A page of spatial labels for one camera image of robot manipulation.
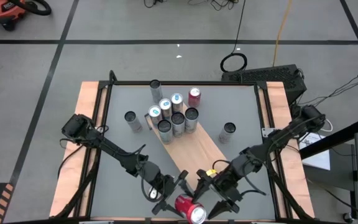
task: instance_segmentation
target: black wheel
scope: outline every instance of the black wheel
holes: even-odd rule
[[[38,9],[38,5],[32,1],[25,2],[26,5],[30,6],[33,9]]]
[[[15,29],[15,23],[13,21],[9,21],[7,23],[2,24],[2,27],[6,31],[13,31]]]
[[[353,223],[354,219],[352,218],[352,214],[349,213],[343,213],[342,218],[346,223]]]

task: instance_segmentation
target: can lid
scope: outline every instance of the can lid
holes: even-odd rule
[[[236,131],[236,125],[234,125],[232,122],[228,122],[224,124],[224,130],[227,133],[234,133]]]
[[[160,85],[161,85],[161,83],[160,83],[160,81],[158,81],[158,80],[152,80],[152,81],[150,82],[150,87],[151,87],[151,88],[158,88],[158,87],[160,87]]]
[[[157,127],[159,131],[161,131],[162,133],[166,133],[169,132],[169,130],[171,130],[171,123],[166,119],[163,119],[160,122],[158,122]]]
[[[196,108],[188,108],[185,112],[187,119],[197,119],[198,118],[198,110]]]
[[[160,100],[160,108],[163,110],[167,110],[171,107],[171,101],[169,101],[168,99],[164,98],[162,100]]]
[[[185,115],[181,112],[176,112],[172,115],[171,121],[174,124],[182,124],[185,121]]]
[[[194,224],[203,223],[205,221],[205,218],[206,218],[206,210],[201,206],[196,207],[191,212],[191,222]]]
[[[124,117],[125,117],[126,121],[131,122],[131,121],[135,120],[136,114],[133,111],[128,111],[125,113]]]
[[[183,102],[183,96],[180,93],[174,93],[171,96],[171,101],[173,104],[179,104],[179,103]]]
[[[149,115],[152,117],[158,117],[161,114],[161,109],[159,106],[151,106],[149,109]]]
[[[192,96],[198,96],[198,95],[201,94],[201,90],[200,90],[199,88],[197,88],[197,87],[193,87],[193,88],[191,88],[191,90],[190,90],[190,94],[191,94]]]

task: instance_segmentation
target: red vacuum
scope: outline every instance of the red vacuum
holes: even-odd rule
[[[51,8],[44,0],[34,0],[41,4],[45,10],[38,10],[38,6],[33,1],[25,0],[0,0],[0,24],[3,28],[12,31],[19,19],[24,17],[25,12],[31,12],[40,16],[47,16],[51,13]]]

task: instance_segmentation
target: red can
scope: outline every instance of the red can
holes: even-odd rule
[[[200,105],[201,90],[197,87],[193,87],[189,91],[189,106],[196,108]]]
[[[175,200],[175,208],[191,224],[203,223],[206,219],[206,210],[200,203],[192,203],[193,198],[181,194]]]

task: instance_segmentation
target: soda can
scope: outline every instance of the soda can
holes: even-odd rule
[[[131,129],[133,130],[133,132],[139,132],[142,130],[142,125],[139,119],[137,119],[135,112],[133,111],[126,112],[124,118],[127,121],[129,127],[131,127]]]
[[[157,127],[158,127],[158,133],[160,134],[161,141],[164,144],[171,143],[173,139],[171,122],[167,121],[166,119],[163,119],[158,123]]]
[[[171,101],[169,99],[162,99],[160,100],[160,108],[161,108],[161,112],[162,112],[162,116],[164,119],[171,119],[172,116],[172,104]]]
[[[176,112],[171,117],[173,136],[180,138],[185,132],[185,115]]]
[[[152,92],[154,103],[159,103],[162,99],[162,89],[160,81],[152,80],[150,82],[150,90]]]
[[[219,141],[221,143],[227,143],[230,141],[231,136],[236,131],[236,125],[234,125],[232,122],[228,122],[224,124],[221,134],[219,135]]]
[[[172,113],[181,112],[183,109],[183,96],[180,93],[174,93],[171,96]]]
[[[187,194],[179,195],[175,200],[175,209],[192,224],[201,224],[206,219],[206,210],[200,203],[192,203]]]
[[[200,105],[201,90],[197,87],[193,87],[189,91],[189,106],[196,108]]]
[[[161,115],[161,109],[159,106],[154,105],[151,106],[149,108],[149,116],[152,120],[152,123],[155,127],[157,127],[158,122],[160,122],[162,120],[162,115]]]
[[[185,131],[193,133],[197,128],[198,110],[196,108],[188,108],[185,112]]]

